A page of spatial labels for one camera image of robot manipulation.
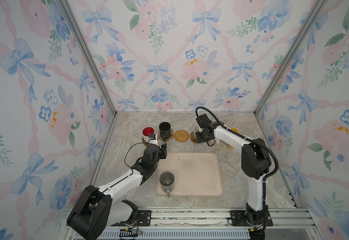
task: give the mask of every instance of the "white mug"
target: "white mug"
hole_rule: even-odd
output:
[[[154,134],[154,133],[155,133],[155,129],[154,129],[153,127],[150,127],[150,128],[153,129],[153,133],[151,133],[151,134]],[[148,142],[148,136],[145,136],[145,135],[143,134],[143,139],[144,139],[145,142]]]

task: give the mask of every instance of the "marble countertop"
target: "marble countertop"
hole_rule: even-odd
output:
[[[239,130],[245,136],[266,139],[254,114],[216,113],[221,122]],[[96,186],[107,184],[128,170],[124,165],[125,154],[135,143],[142,141],[142,129],[152,126],[159,134],[158,125],[169,122],[171,128],[193,131],[196,124],[195,113],[158,113],[133,112],[118,113],[110,145],[105,154]],[[200,196],[160,196],[156,193],[157,171],[141,186],[130,190],[122,199],[128,199],[140,207],[226,207],[245,208],[248,199],[247,176],[241,169],[241,155],[237,150],[220,142],[212,147],[206,143],[196,144],[189,139],[178,142],[174,138],[167,141],[167,152],[213,152],[219,158],[224,194],[219,197]],[[129,151],[126,162],[132,166],[137,158],[143,156],[145,146],[138,144]],[[289,191],[280,172],[267,180],[267,204],[269,208],[294,208]]]

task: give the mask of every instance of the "red-lined mug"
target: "red-lined mug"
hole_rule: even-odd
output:
[[[155,133],[155,129],[153,127],[144,127],[142,133],[143,133],[144,141],[148,142],[149,134],[154,134]]]

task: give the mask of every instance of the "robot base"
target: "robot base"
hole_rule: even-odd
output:
[[[235,226],[235,227],[238,227],[238,226],[242,226],[242,227],[248,227],[248,226],[256,226],[258,224],[261,224],[262,223],[262,219],[259,220],[259,223],[256,223],[256,224],[249,224],[247,219],[247,210],[232,210],[230,211],[230,219],[232,220],[232,225]],[[272,221],[272,218],[270,218],[270,214],[269,214],[269,211],[268,211],[268,206],[267,206],[267,219],[266,219],[266,224],[267,224],[267,227],[271,227],[273,226],[273,221]]]
[[[137,219],[140,218],[140,220],[139,220],[140,227],[149,227],[150,226],[151,213],[152,213],[152,211],[150,211],[150,210],[137,210]],[[125,226],[127,226],[126,222],[115,223],[112,225],[112,227],[125,227]]]

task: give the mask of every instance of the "black mug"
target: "black mug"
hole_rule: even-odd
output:
[[[160,137],[163,139],[164,142],[167,141],[172,135],[171,135],[171,125],[168,122],[162,122],[158,126],[160,129]]]

